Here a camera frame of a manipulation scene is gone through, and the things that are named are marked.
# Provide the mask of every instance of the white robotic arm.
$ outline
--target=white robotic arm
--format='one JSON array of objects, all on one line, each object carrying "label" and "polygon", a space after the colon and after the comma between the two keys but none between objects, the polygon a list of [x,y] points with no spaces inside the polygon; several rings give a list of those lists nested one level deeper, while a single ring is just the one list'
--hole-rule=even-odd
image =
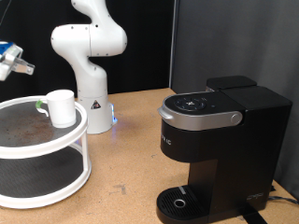
[{"label": "white robotic arm", "polygon": [[5,81],[11,71],[32,75],[35,66],[21,59],[23,50],[12,42],[0,41],[0,81]]},{"label": "white robotic arm", "polygon": [[107,74],[89,57],[113,56],[124,52],[127,36],[112,20],[106,0],[72,0],[73,7],[92,19],[91,24],[56,27],[51,44],[72,66],[78,85],[78,102],[89,116],[88,133],[103,133],[112,127],[112,105],[107,99]]}]

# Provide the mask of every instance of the black curtain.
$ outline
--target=black curtain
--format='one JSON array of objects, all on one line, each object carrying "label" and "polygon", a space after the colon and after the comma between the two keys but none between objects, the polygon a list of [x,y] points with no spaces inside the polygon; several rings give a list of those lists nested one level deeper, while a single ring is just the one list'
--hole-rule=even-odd
[{"label": "black curtain", "polygon": [[[9,0],[0,1],[0,19]],[[108,93],[168,87],[174,0],[107,0],[108,11],[128,36],[121,55],[91,58],[107,71]],[[71,0],[12,0],[0,27],[0,39],[24,49],[34,74],[11,73],[0,82],[0,102],[69,89],[77,93],[74,72],[52,49],[51,32],[64,24],[90,23]]]},{"label": "black curtain", "polygon": [[172,88],[246,76],[293,101],[275,179],[299,199],[299,2],[179,1]]}]

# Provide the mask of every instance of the black coffee maker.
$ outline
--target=black coffee maker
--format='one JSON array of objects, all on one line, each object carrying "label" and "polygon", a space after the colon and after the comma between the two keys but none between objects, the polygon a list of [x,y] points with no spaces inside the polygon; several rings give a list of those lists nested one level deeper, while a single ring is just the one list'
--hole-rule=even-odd
[{"label": "black coffee maker", "polygon": [[164,99],[161,150],[190,163],[188,185],[163,191],[163,223],[211,223],[265,208],[292,102],[246,77]]}]

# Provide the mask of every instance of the coffee maker button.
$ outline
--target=coffee maker button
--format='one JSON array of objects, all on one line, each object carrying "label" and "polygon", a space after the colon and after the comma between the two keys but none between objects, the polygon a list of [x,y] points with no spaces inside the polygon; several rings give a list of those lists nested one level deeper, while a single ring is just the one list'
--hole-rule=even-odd
[{"label": "coffee maker button", "polygon": [[242,120],[242,117],[238,114],[232,115],[231,122],[233,124],[238,124]]},{"label": "coffee maker button", "polygon": [[182,102],[181,100],[176,100],[176,101],[175,101],[175,105],[182,105],[182,103],[183,103],[183,102]]}]

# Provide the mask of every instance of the tabletop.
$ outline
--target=tabletop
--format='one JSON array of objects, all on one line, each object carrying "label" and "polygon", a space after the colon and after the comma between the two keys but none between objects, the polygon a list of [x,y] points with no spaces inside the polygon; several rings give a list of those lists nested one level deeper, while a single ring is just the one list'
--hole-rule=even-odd
[{"label": "tabletop", "polygon": [[[189,164],[173,161],[160,150],[161,117],[157,108],[174,94],[170,89],[109,95],[118,123],[106,133],[88,135],[93,168],[75,194],[41,208],[0,207],[0,224],[8,223],[161,223],[156,199],[165,189],[186,185]],[[270,193],[292,198],[274,181]],[[268,223],[299,223],[298,205],[271,201],[260,212]],[[220,224],[246,224],[234,217]]]}]

